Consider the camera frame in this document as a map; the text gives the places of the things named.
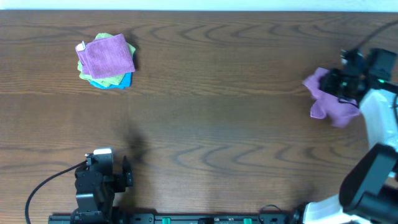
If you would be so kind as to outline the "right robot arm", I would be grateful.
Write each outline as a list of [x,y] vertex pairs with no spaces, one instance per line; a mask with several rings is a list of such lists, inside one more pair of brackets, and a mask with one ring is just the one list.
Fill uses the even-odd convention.
[[327,69],[317,68],[303,84],[315,100],[310,116],[330,118],[343,128],[356,116],[366,124],[368,153],[345,177],[339,193],[297,209],[292,223],[397,223],[397,189],[385,184],[397,178],[397,94],[370,89],[361,101],[344,100],[320,90]]

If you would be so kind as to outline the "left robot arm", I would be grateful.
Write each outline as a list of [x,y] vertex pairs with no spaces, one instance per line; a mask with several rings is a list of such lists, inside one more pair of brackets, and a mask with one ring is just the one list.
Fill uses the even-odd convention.
[[76,168],[75,188],[78,208],[70,223],[123,223],[120,209],[113,205],[115,195],[133,186],[132,168],[123,158],[122,172],[113,173],[113,154],[87,154],[86,162]]

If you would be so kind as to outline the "purple microfiber cloth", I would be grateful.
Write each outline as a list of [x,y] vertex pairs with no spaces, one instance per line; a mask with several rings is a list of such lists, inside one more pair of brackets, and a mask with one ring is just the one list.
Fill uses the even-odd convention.
[[336,96],[320,90],[320,79],[323,78],[329,70],[318,67],[313,75],[310,75],[303,81],[303,85],[309,90],[312,98],[315,100],[310,109],[310,116],[315,119],[329,118],[331,125],[336,128],[344,128],[351,120],[361,114],[357,108],[355,100],[338,101]]

